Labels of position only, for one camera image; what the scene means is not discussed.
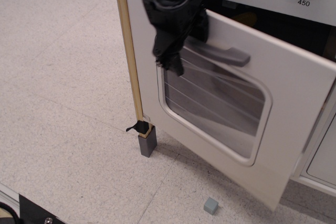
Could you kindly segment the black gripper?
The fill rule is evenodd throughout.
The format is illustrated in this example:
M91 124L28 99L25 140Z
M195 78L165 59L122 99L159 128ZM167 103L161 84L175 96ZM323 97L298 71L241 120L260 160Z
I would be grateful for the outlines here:
M153 54L166 71L181 76L180 51L188 36L206 43L209 22L203 0L142 0L148 19L156 30Z

